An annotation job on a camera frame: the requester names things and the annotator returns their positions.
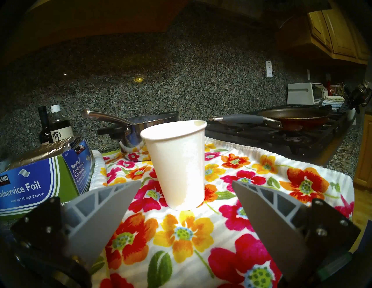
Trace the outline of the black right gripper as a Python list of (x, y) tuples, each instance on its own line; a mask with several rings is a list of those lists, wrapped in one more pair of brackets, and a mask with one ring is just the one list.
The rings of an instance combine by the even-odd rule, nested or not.
[(359, 84), (349, 96), (347, 102), (345, 101), (340, 108), (338, 113), (346, 113), (350, 110), (355, 110), (357, 114), (360, 114), (360, 107), (367, 105), (367, 87), (365, 84)]

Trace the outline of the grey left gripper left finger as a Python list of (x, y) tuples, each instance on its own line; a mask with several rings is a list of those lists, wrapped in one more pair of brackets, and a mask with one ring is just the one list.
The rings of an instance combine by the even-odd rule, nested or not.
[(141, 181), (90, 190), (62, 205), (42, 202), (11, 227), (16, 242), (53, 258), (77, 256), (92, 266), (121, 223)]

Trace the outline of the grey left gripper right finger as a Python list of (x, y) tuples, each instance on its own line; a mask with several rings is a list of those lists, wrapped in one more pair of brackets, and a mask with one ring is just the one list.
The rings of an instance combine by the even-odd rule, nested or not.
[(315, 198), (310, 206), (272, 188), (233, 181), (255, 233), (282, 272), (280, 282), (324, 282), (351, 260), (361, 230)]

